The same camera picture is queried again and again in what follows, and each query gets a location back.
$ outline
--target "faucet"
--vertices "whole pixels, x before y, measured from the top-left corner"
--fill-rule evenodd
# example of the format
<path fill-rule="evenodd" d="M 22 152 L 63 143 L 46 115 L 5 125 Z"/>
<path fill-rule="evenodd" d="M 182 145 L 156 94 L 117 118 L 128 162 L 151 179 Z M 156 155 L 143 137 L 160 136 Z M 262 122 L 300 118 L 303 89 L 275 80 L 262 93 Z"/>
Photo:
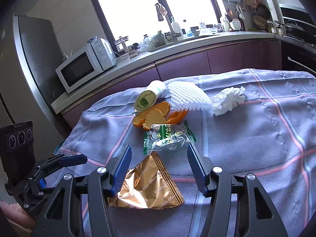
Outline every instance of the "faucet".
<path fill-rule="evenodd" d="M 168 12 L 167 12 L 166 9 L 164 8 L 164 6 L 162 6 L 162 4 L 160 4 L 160 3 L 156 3 L 155 6 L 156 6 L 156 11 L 157 11 L 158 21 L 163 21 L 163 20 L 164 20 L 164 19 L 163 19 L 163 16 L 165 16 L 166 21 L 167 21 L 167 23 L 168 23 L 168 26 L 169 26 L 169 28 L 170 28 L 170 33 L 171 33 L 172 41 L 173 41 L 173 42 L 176 42 L 176 41 L 177 41 L 177 38 L 176 38 L 175 35 L 174 35 L 172 26 L 171 26 L 170 21 L 169 21 L 169 19 L 168 19 L 168 16 L 167 16 L 167 15 L 168 15 Z"/>

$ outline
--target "microwave door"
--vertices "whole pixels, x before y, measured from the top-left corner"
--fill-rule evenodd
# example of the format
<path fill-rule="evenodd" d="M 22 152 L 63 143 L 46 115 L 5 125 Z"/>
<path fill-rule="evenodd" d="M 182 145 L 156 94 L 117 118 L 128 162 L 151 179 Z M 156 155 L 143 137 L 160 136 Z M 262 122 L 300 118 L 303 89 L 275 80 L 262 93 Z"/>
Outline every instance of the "microwave door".
<path fill-rule="evenodd" d="M 87 45 L 60 69 L 60 79 L 68 93 L 103 72 L 92 48 Z"/>

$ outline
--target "window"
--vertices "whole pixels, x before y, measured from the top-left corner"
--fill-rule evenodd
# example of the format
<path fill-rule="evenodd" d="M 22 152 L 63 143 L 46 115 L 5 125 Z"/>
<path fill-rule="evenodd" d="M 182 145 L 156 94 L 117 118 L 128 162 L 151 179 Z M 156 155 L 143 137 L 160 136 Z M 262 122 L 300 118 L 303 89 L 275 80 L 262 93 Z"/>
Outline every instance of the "window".
<path fill-rule="evenodd" d="M 206 24 L 217 23 L 215 11 L 210 0 L 166 1 L 174 19 L 180 24 L 180 26 L 182 25 L 183 20 L 186 20 L 190 27 L 198 26 L 199 22 L 205 22 Z"/>
<path fill-rule="evenodd" d="M 214 24 L 219 20 L 215 0 L 92 0 L 114 51 L 117 51 L 114 41 L 119 36 L 129 36 L 127 45 L 131 45 L 143 40 L 146 34 L 170 31 L 166 20 L 158 21 L 155 8 L 158 2 L 166 8 L 168 17 L 173 16 L 181 28 L 198 26 L 201 21 Z"/>

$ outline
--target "metal screw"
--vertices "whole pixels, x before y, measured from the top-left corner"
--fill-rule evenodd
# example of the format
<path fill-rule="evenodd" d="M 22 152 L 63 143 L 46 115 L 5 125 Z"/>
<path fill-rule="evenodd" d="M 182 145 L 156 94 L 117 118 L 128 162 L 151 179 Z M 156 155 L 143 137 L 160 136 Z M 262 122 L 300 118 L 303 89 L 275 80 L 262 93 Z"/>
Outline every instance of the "metal screw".
<path fill-rule="evenodd" d="M 99 168 L 97 169 L 97 172 L 100 173 L 100 174 L 102 174 L 102 173 L 106 172 L 106 168 L 104 168 L 104 167 L 99 167 Z"/>
<path fill-rule="evenodd" d="M 72 175 L 71 174 L 65 174 L 64 175 L 64 179 L 65 180 L 69 180 L 69 179 L 71 179 L 72 178 Z"/>
<path fill-rule="evenodd" d="M 255 180 L 255 175 L 254 174 L 248 174 L 247 175 L 247 178 L 249 179 L 249 180 Z"/>
<path fill-rule="evenodd" d="M 215 166 L 215 167 L 213 167 L 213 171 L 214 171 L 215 173 L 221 173 L 223 170 L 222 170 L 221 167 Z"/>

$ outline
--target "blue gripper pad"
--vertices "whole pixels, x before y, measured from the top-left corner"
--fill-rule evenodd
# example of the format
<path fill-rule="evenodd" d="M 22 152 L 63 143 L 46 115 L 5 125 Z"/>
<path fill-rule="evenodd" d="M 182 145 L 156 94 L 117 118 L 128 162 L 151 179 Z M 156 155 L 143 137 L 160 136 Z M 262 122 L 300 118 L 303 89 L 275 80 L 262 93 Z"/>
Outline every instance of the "blue gripper pad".
<path fill-rule="evenodd" d="M 187 156 L 197 188 L 205 196 L 208 191 L 207 185 L 210 183 L 210 172 L 192 143 L 188 146 Z"/>
<path fill-rule="evenodd" d="M 80 154 L 71 157 L 64 157 L 60 160 L 59 165 L 63 167 L 76 166 L 86 164 L 88 158 L 86 155 Z"/>
<path fill-rule="evenodd" d="M 110 171 L 111 179 L 110 183 L 112 185 L 111 195 L 114 197 L 122 188 L 128 167 L 130 166 L 132 159 L 132 148 L 127 145 L 123 147 L 123 150 L 118 157 L 115 166 Z"/>

